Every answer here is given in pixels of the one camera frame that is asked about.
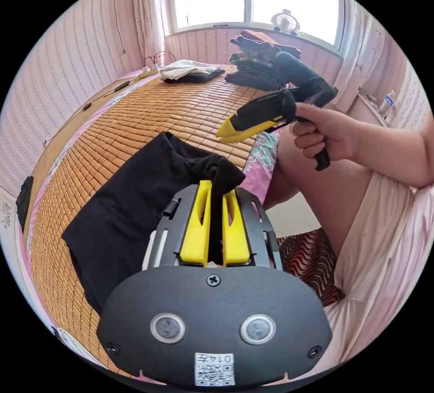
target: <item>hand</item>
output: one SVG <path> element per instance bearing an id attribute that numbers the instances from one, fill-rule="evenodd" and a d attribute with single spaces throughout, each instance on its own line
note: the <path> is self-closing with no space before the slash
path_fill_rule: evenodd
<path id="1" fill-rule="evenodd" d="M 293 127 L 295 146 L 307 158 L 314 158 L 324 147 L 331 161 L 352 159 L 357 147 L 358 122 L 334 110 L 311 104 L 296 104 L 296 116 L 310 122 L 297 122 Z"/>

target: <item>screw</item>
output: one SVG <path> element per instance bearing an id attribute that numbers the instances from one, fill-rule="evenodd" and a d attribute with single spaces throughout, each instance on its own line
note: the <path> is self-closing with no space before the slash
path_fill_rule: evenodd
<path id="1" fill-rule="evenodd" d="M 310 359 L 314 359 L 314 358 L 316 358 L 317 356 L 319 356 L 319 354 L 321 353 L 321 351 L 322 351 L 322 348 L 320 347 L 320 346 L 314 346 L 308 353 L 307 353 L 307 356 L 310 358 Z"/>
<path id="2" fill-rule="evenodd" d="M 217 286 L 220 284 L 220 277 L 217 274 L 211 274 L 207 277 L 207 283 L 210 286 Z"/>
<path id="3" fill-rule="evenodd" d="M 112 344 L 112 343 L 109 343 L 107 345 L 107 347 L 105 348 L 105 350 L 111 356 L 117 356 L 119 354 L 119 348 L 116 345 Z"/>

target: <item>red patterned fabric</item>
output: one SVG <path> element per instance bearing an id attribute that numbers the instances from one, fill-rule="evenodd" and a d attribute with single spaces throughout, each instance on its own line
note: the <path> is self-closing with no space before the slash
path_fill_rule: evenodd
<path id="1" fill-rule="evenodd" d="M 336 256 L 322 228 L 278 238 L 278 243 L 283 270 L 310 286 L 324 307 L 345 297 L 335 286 Z"/>

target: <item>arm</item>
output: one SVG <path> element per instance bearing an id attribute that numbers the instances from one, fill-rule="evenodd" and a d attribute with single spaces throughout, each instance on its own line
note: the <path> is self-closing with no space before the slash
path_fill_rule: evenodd
<path id="1" fill-rule="evenodd" d="M 434 117 L 428 115 L 419 132 L 364 122 L 358 127 L 352 161 L 411 187 L 434 183 Z"/>

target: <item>white towel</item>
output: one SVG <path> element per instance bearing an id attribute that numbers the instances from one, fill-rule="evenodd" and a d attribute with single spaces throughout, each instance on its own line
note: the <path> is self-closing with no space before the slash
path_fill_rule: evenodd
<path id="1" fill-rule="evenodd" d="M 177 60 L 170 65 L 160 68 L 162 79 L 169 78 L 171 80 L 178 80 L 187 74 L 201 73 L 209 74 L 210 72 L 218 69 L 218 65 L 209 65 L 208 63 L 194 62 L 193 60 Z"/>

